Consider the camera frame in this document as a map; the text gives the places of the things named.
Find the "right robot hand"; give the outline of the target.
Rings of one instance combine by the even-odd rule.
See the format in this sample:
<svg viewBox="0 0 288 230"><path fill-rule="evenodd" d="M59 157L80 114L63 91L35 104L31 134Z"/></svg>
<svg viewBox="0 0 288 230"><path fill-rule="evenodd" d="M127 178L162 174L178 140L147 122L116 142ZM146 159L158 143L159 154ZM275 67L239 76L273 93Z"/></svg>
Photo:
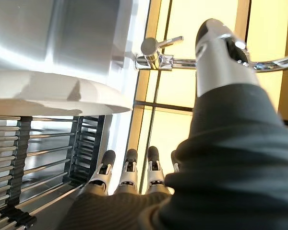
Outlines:
<svg viewBox="0 0 288 230"><path fill-rule="evenodd" d="M99 196L88 184L60 230L288 230L288 127L245 44L221 21L196 37L189 137L175 151L174 194Z"/></svg>

